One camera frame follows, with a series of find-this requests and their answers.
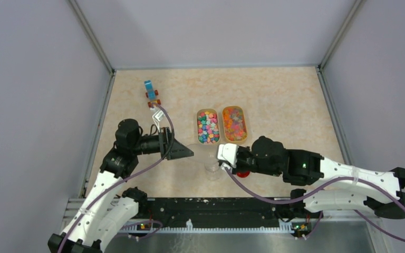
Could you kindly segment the clear plastic scoop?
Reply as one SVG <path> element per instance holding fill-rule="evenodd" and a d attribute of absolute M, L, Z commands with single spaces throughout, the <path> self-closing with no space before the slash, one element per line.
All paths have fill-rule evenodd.
<path fill-rule="evenodd" d="M 188 159 L 193 162 L 199 162 L 204 164 L 213 164 L 217 163 L 217 144 L 189 144 L 187 148 L 190 149 L 194 155 Z"/>

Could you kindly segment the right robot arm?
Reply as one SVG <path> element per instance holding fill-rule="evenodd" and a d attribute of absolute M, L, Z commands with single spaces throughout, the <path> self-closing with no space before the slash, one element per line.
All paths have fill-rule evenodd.
<path fill-rule="evenodd" d="M 320 187 L 318 192 L 292 192 L 288 210 L 295 217 L 324 210 L 360 210 L 381 218 L 405 218 L 405 168 L 387 172 L 362 169 L 315 152 L 286 149 L 265 136 L 252 147 L 227 144 L 219 148 L 218 157 L 226 158 L 232 174 L 281 176 L 293 186 Z"/>

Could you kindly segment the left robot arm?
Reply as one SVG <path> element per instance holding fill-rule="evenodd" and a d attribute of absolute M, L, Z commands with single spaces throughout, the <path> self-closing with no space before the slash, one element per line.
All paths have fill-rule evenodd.
<path fill-rule="evenodd" d="M 50 252 L 105 252 L 131 218 L 145 216 L 147 195 L 137 188 L 128 189 L 114 207 L 110 205 L 138 165 L 138 157 L 152 153 L 160 154 L 161 161 L 194 156 L 193 151 L 175 139 L 168 127 L 157 134 L 144 135 L 136 120 L 122 120 L 115 132 L 113 148 L 104 157 L 82 206 L 60 234 L 49 238 Z"/>

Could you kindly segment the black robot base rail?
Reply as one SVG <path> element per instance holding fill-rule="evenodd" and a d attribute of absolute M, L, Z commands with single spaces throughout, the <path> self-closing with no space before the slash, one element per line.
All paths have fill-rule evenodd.
<path fill-rule="evenodd" d="M 135 219 L 160 221 L 165 228 L 277 228 L 284 221 L 318 218 L 299 204 L 275 205 L 256 198 L 149 198 Z"/>

